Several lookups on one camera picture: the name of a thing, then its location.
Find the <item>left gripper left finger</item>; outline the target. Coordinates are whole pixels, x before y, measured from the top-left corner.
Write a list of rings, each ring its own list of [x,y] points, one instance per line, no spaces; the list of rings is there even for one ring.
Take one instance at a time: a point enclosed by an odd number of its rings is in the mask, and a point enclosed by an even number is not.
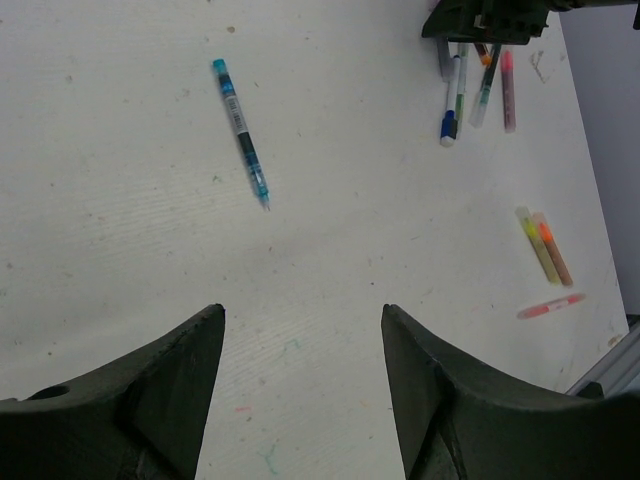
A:
[[[209,305],[100,368],[2,400],[2,478],[195,478],[224,332],[224,307]]]

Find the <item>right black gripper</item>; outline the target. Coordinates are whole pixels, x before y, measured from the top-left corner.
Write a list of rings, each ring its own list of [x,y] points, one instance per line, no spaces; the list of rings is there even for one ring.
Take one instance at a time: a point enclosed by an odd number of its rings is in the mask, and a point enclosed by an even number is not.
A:
[[[421,37],[527,45],[542,35],[549,12],[544,1],[442,0],[426,19]]]

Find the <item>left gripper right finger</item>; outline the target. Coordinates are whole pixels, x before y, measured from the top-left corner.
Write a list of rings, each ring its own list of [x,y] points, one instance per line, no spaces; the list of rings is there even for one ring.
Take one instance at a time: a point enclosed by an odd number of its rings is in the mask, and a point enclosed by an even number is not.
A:
[[[408,479],[636,479],[639,395],[512,377],[384,307],[384,355]]]

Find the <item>white blue marker pen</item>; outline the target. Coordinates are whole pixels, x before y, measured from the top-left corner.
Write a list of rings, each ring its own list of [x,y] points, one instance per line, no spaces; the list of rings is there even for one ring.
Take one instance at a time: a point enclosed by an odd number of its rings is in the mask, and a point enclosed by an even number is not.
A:
[[[451,147],[456,138],[458,120],[456,117],[456,101],[458,93],[461,58],[459,55],[452,57],[453,73],[448,85],[447,101],[444,117],[441,122],[440,144],[443,147]]]

